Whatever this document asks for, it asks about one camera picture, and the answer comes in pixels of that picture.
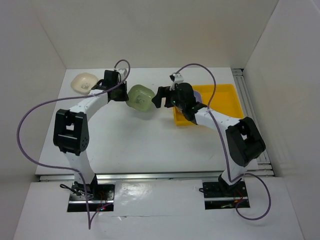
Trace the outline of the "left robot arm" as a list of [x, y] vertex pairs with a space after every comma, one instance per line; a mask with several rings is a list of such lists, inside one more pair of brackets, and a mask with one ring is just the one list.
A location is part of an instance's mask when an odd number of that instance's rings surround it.
[[90, 142], [89, 120], [110, 101], [125, 102], [128, 71], [125, 68], [105, 70], [103, 79], [93, 86], [89, 95], [70, 109], [59, 109], [55, 115], [53, 144], [67, 158], [74, 173], [77, 190], [88, 200], [99, 193], [97, 176], [90, 166], [87, 147]]

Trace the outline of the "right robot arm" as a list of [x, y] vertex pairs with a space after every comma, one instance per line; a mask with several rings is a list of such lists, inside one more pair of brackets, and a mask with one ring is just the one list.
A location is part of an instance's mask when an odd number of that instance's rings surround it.
[[223, 196], [230, 196], [247, 172], [249, 163], [266, 150], [254, 120], [231, 117], [211, 109], [196, 100], [188, 83], [160, 86], [152, 99], [156, 108], [161, 107], [163, 98], [166, 108], [177, 108], [187, 121], [218, 132], [226, 162], [226, 170], [218, 177], [218, 190]]

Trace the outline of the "cream panda plate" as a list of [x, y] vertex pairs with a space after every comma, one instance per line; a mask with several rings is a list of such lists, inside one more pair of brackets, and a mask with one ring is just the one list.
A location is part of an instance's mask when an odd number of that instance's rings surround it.
[[79, 94], [88, 95], [98, 81], [99, 79], [95, 75], [83, 72], [71, 81], [70, 87]]

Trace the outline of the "green panda plate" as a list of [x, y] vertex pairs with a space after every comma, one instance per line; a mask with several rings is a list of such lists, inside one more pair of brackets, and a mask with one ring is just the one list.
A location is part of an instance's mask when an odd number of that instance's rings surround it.
[[154, 104], [152, 99], [155, 97], [155, 93], [151, 89], [141, 84], [136, 84], [129, 90], [127, 95], [128, 100], [126, 104], [129, 107], [144, 113], [153, 110]]

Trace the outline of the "purple panda plate back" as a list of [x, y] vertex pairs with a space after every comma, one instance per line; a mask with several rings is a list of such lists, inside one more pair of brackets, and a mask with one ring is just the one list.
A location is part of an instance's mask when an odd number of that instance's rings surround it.
[[194, 90], [194, 91], [193, 91], [193, 95], [194, 95], [195, 100], [196, 100], [197, 102], [202, 103], [202, 96], [201, 96], [201, 94], [200, 94], [198, 91]]

